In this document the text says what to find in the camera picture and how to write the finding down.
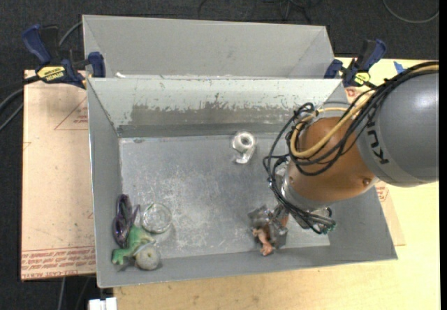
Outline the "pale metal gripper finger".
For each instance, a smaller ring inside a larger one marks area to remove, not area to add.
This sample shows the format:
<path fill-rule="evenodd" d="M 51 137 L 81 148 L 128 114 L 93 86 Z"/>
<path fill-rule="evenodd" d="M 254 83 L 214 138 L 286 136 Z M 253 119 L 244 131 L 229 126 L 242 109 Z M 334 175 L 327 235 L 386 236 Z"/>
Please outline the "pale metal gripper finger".
<path fill-rule="evenodd" d="M 281 247 L 286 245 L 287 235 L 287 227 L 280 226 L 273 229 L 273 244 L 276 249 L 280 249 Z"/>
<path fill-rule="evenodd" d="M 249 226 L 252 230 L 269 230 L 270 226 L 270 209 L 267 207 L 259 207 L 248 213 Z"/>

